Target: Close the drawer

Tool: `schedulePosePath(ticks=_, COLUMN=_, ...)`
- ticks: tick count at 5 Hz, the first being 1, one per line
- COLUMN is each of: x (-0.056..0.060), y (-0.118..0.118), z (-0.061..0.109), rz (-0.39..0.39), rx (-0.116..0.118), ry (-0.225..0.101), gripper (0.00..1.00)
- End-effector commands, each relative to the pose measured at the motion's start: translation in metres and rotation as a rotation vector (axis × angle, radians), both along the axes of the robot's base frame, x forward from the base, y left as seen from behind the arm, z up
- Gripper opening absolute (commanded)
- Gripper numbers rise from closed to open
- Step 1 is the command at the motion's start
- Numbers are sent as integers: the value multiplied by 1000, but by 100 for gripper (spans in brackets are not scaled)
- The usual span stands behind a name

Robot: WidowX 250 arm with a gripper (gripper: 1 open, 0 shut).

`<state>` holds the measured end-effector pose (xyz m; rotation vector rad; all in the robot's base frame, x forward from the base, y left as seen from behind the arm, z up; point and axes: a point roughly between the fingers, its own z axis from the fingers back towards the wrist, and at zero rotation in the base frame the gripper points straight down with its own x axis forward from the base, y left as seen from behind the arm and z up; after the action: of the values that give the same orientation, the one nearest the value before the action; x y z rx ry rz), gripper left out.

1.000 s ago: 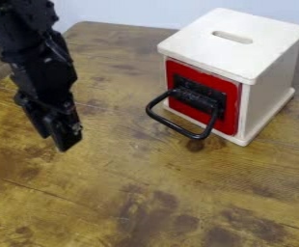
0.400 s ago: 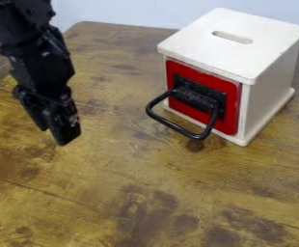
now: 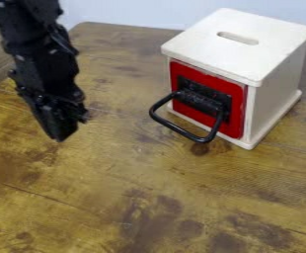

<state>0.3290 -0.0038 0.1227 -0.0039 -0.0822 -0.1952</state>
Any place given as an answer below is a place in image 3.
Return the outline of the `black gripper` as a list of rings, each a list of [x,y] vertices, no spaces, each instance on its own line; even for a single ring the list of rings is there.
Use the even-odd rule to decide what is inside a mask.
[[[8,42],[16,68],[9,77],[49,138],[63,142],[87,122],[84,94],[75,83],[76,50],[51,39]]]

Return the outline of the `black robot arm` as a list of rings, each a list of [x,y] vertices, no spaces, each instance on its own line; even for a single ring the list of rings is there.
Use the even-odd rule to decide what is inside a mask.
[[[0,35],[13,57],[9,77],[48,137],[64,141],[87,121],[75,83],[78,50],[58,17],[59,0],[0,0]]]

